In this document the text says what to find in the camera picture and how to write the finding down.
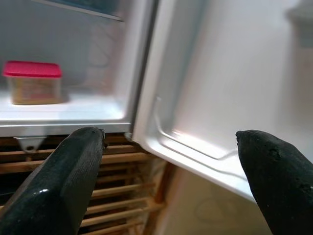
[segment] white plastic panel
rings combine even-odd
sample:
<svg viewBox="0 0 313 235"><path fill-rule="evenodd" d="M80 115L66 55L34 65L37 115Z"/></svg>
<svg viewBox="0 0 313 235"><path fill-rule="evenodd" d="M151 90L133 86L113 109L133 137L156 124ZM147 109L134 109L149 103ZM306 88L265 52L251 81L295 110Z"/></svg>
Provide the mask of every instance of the white plastic panel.
<svg viewBox="0 0 313 235"><path fill-rule="evenodd" d="M250 200L236 131L270 132L313 161L313 50L286 17L297 3L161 1L134 140Z"/></svg>
<svg viewBox="0 0 313 235"><path fill-rule="evenodd" d="M82 126L129 131L152 1L119 0L123 22L31 0L0 1L0 64L58 63L63 102L13 105L0 81L0 136L69 134Z"/></svg>

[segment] red lid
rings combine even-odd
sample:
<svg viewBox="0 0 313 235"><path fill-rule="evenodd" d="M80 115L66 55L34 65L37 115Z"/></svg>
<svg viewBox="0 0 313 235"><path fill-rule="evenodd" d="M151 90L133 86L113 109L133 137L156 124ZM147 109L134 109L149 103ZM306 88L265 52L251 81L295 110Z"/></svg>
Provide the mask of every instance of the red lid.
<svg viewBox="0 0 313 235"><path fill-rule="evenodd" d="M3 76L60 78L62 72L57 64L8 61L4 65Z"/></svg>

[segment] wooden rack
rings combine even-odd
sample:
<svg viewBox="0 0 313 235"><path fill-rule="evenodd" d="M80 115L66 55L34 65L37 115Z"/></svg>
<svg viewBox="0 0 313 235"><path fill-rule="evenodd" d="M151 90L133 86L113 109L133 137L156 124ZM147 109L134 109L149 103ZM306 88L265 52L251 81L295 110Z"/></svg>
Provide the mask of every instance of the wooden rack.
<svg viewBox="0 0 313 235"><path fill-rule="evenodd" d="M66 136L48 137L35 153L24 153L14 138L0 138L0 210L23 180ZM144 151L121 134L106 135L96 186L81 224L81 235L149 235L173 165Z"/></svg>

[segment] food container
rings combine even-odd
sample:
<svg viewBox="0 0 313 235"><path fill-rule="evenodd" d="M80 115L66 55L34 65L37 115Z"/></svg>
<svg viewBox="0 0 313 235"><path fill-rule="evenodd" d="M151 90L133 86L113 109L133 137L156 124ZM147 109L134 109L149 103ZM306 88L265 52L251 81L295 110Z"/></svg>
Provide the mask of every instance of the food container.
<svg viewBox="0 0 313 235"><path fill-rule="evenodd" d="M61 102L62 72L57 64L8 61L3 68L14 104Z"/></svg>

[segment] beige floor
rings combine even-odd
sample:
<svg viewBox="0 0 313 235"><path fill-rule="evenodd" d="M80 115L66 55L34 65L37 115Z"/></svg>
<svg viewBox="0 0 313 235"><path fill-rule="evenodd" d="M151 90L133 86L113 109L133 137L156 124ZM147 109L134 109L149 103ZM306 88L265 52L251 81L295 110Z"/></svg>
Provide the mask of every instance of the beige floor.
<svg viewBox="0 0 313 235"><path fill-rule="evenodd" d="M256 204L185 170L176 173L156 235L270 235Z"/></svg>

